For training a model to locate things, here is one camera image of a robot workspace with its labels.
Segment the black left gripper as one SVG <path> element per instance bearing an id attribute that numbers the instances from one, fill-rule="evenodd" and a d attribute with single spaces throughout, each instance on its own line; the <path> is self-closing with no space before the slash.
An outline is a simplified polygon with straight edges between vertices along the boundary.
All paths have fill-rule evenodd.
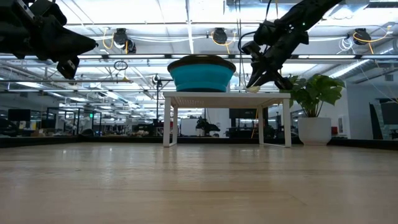
<path id="1" fill-rule="evenodd" d="M 64 28 L 67 18 L 55 1 L 1 0 L 1 52 L 18 59 L 34 55 L 57 63 L 73 79 L 78 55 L 96 48 L 95 40 Z"/>

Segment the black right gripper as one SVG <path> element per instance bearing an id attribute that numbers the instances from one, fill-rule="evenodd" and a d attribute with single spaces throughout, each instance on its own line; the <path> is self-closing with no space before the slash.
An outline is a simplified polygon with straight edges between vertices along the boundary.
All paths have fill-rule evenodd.
<path id="1" fill-rule="evenodd" d="M 280 20 L 276 20 L 275 23 L 265 20 L 261 23 L 254 34 L 253 41 L 259 47 L 262 45 L 269 47 L 262 53 L 266 64 L 257 60 L 251 63 L 252 74 L 246 87 L 262 86 L 272 79 L 278 89 L 291 90 L 293 88 L 292 82 L 275 71 L 271 71 L 270 78 L 267 74 L 266 65 L 270 65 L 273 70 L 282 68 L 283 63 L 290 58 L 299 44 L 309 44 L 309 28 L 310 23 L 308 21 L 284 24 Z"/>

